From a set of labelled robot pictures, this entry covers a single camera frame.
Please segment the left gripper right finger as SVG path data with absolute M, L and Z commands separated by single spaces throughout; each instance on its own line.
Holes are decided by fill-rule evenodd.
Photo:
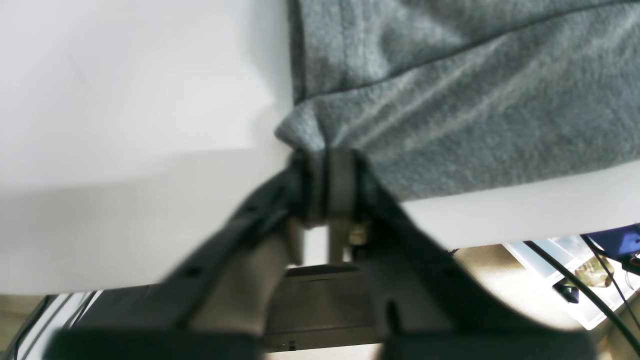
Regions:
M 328 259 L 350 248 L 382 338 L 380 360 L 595 360 L 589 336 L 505 305 L 420 230 L 354 150 L 327 152 Z

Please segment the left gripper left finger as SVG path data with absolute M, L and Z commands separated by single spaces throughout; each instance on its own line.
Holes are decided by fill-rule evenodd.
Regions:
M 261 360 L 269 303 L 322 219 L 327 157 L 296 152 L 144 294 L 103 292 L 55 332 L 46 360 Z

